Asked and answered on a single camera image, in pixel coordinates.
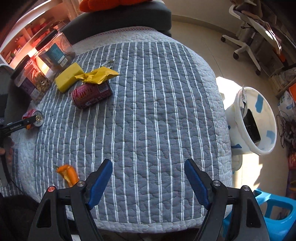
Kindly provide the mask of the left hand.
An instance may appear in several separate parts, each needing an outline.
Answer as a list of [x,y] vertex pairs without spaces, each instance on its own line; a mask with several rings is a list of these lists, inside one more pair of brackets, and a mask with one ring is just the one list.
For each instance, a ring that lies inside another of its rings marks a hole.
[[14,154],[13,148],[12,148],[14,145],[14,142],[11,140],[11,138],[8,138],[6,140],[6,143],[8,147],[6,148],[1,147],[1,156],[5,156],[7,165],[11,166],[13,161],[13,154]]

